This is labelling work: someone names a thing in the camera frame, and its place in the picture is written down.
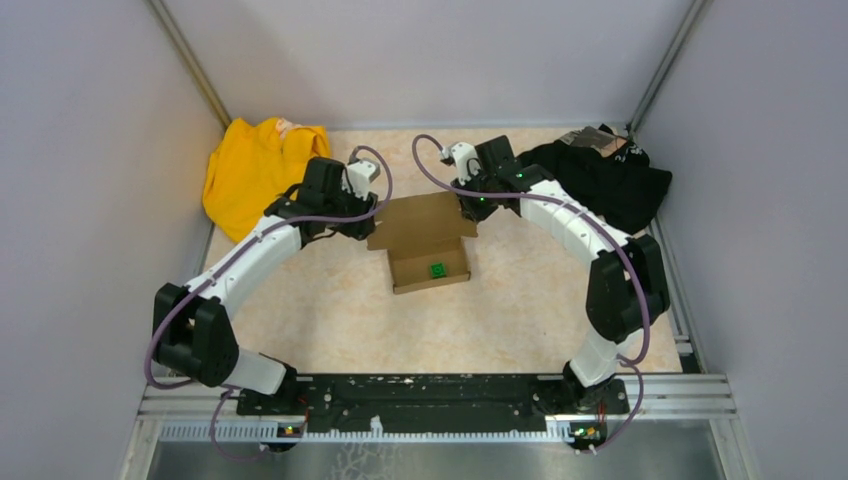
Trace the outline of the brown cardboard box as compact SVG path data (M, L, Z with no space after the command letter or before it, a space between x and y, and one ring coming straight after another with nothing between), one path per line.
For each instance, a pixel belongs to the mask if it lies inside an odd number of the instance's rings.
M457 196L442 191L389 201L377 214L367 248L386 253L392 291L401 295L468 281L464 240L477 236L477 226L463 217ZM434 263L446 266L445 278L431 278Z

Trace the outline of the small green block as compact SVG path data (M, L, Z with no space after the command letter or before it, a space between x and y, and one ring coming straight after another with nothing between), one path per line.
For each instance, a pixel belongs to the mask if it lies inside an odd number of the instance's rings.
M434 263L429 266L429 272L432 279L441 279L447 276L447 269L443 263Z

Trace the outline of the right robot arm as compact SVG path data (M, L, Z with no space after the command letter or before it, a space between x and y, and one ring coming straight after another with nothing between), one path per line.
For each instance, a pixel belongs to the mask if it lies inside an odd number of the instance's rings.
M639 365L648 354L651 327L669 307L657 242L610 225L566 191L545 166L524 163L499 136L440 150L457 174L463 215L479 223L499 208L540 227L588 269L585 304L590 327L563 369L563 398L576 412L590 411L623 361Z

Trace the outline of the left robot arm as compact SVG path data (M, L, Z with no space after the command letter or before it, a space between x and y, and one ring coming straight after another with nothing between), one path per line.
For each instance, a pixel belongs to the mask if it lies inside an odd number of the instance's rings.
M251 390L277 414L300 399L294 367L241 347L232 321L254 290L284 261L325 236L358 241L375 230L386 201L372 184L388 170L384 161L315 157L304 178L277 196L248 234L221 260L183 285L167 283L154 298L152 335L145 359L185 376L188 383Z

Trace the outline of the yellow shirt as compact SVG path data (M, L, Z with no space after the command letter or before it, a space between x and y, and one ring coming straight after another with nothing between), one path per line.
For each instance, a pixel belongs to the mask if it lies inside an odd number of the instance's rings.
M309 160L331 156L323 126L283 117L253 125L237 118L209 156L203 209L219 230L238 243L280 194L304 178Z

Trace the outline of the black shirt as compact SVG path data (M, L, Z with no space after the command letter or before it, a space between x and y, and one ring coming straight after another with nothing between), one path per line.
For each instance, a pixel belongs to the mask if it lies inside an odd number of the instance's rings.
M606 124L586 126L518 155L549 172L581 205L628 234L656 217L673 174L651 166L647 152Z

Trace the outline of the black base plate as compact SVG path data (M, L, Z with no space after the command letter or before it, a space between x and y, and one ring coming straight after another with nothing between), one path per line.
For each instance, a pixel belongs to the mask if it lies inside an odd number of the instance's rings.
M561 374L312 374L263 395L237 396L241 416L307 418L310 433L540 432L549 416L628 414L622 380L581 387Z

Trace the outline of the aluminium frame rail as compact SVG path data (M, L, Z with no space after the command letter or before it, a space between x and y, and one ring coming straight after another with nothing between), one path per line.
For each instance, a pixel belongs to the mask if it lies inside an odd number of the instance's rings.
M292 399L221 387L148 388L138 410L160 437L220 443L573 443L623 423L730 420L728 381L619 374L583 406L555 374L313 374Z

